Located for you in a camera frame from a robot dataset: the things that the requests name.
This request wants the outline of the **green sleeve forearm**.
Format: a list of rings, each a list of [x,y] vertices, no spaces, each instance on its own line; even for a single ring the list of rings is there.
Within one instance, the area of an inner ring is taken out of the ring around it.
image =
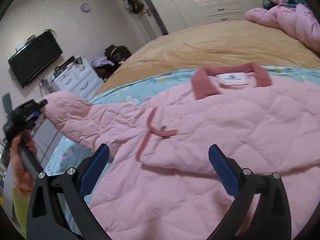
[[[21,235],[27,239],[27,215],[30,201],[30,192],[21,191],[14,187],[12,189],[13,205],[17,221],[20,225]]]

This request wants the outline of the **person's left hand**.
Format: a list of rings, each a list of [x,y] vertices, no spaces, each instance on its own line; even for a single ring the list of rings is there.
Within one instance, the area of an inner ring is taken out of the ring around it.
[[[22,139],[22,133],[20,133],[12,140],[10,150],[10,163],[14,176],[15,186],[22,191],[31,192],[34,186],[34,181],[23,165],[22,159],[18,152],[18,146]]]

